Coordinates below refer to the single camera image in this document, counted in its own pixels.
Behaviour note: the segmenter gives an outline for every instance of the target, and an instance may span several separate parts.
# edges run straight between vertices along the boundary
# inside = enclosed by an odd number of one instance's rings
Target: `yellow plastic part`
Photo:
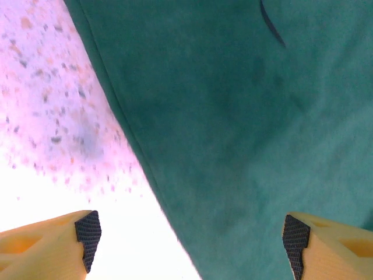
[[[83,280],[75,222],[84,210],[0,233],[0,280]]]
[[[373,279],[373,232],[306,213],[288,214],[311,228],[301,280]]]

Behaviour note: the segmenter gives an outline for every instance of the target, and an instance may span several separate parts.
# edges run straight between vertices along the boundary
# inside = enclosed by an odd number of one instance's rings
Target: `granite countertop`
[[[0,62],[0,205],[12,213],[0,230],[96,209],[103,236],[87,279],[199,279],[63,1],[0,0]]]

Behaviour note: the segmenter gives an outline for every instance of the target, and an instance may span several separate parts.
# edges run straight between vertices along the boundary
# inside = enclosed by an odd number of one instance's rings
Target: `speckled surface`
[[[97,209],[103,238],[87,279],[198,279],[62,0],[0,0],[0,92],[1,230]]]

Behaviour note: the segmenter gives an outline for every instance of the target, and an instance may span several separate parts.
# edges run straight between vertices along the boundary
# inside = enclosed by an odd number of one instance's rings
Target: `green cloth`
[[[65,2],[204,280],[291,279],[288,211],[366,223],[372,3],[264,1],[284,48],[259,0]]]

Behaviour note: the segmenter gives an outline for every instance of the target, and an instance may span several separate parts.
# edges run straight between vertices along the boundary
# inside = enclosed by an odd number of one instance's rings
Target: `green fabric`
[[[369,1],[264,1],[286,48],[259,0],[65,2],[203,279],[291,279],[288,211],[369,226]]]

